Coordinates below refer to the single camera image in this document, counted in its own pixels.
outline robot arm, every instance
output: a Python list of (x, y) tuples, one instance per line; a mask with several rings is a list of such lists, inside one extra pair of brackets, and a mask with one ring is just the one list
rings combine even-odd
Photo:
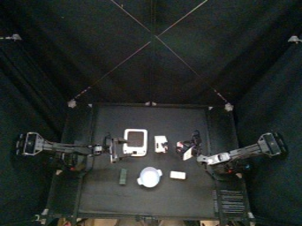
[(45, 140), (36, 132), (28, 132), (20, 135), (16, 142), (16, 155), (36, 156), (45, 153), (54, 157), (56, 168), (89, 170), (93, 162), (91, 159), (101, 153), (109, 154), (111, 163), (121, 159), (116, 154), (116, 145), (123, 143), (124, 139), (111, 138), (107, 134), (101, 145), (62, 144)]
[(207, 165), (216, 165), (262, 154), (272, 157), (284, 152), (284, 144), (276, 133), (266, 133), (259, 137), (256, 144), (211, 156), (199, 155), (196, 161)]

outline black fabric wall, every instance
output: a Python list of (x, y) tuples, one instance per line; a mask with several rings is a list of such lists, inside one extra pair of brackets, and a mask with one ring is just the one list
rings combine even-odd
[(58, 141), (65, 102), (20, 43), (0, 42), (0, 224), (24, 222), (44, 207), (50, 183), (40, 158), (14, 157), (22, 132), (38, 132)]
[(254, 144), (264, 132), (279, 132), (287, 158), (254, 159), (248, 193), (254, 214), (282, 225), (302, 225), (302, 45), (288, 48), (236, 105), (242, 145)]

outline white sticker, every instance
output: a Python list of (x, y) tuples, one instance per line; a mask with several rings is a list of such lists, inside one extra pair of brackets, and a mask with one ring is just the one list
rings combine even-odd
[(185, 161), (192, 157), (192, 147), (184, 152), (183, 160)]

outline black backdrop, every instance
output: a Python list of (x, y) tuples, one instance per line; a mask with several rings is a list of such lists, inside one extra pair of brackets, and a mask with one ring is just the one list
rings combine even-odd
[(201, 3), (1, 1), (0, 36), (22, 40), (0, 40), (0, 223), (38, 214), (49, 186), (40, 161), (12, 156), (16, 135), (37, 131), (60, 140), (65, 102), (151, 41), (78, 101), (224, 104), (216, 89), (235, 104), (240, 144), (274, 130), (288, 145), (286, 160), (255, 159), (252, 210), (302, 224), (302, 47), (287, 43), (302, 31), (302, 3), (208, 0), (192, 11)]
[(247, 183), (255, 214), (283, 225), (302, 224), (300, 57), (300, 46), (291, 46), (236, 105), (242, 145), (252, 144), (263, 132), (279, 132), (287, 144), (286, 159), (254, 160)]

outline white bowl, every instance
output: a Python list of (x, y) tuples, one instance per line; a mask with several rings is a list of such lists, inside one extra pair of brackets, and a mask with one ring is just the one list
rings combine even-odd
[(163, 172), (160, 169), (155, 169), (153, 167), (145, 167), (140, 172), (136, 182), (144, 187), (155, 187), (161, 175)]

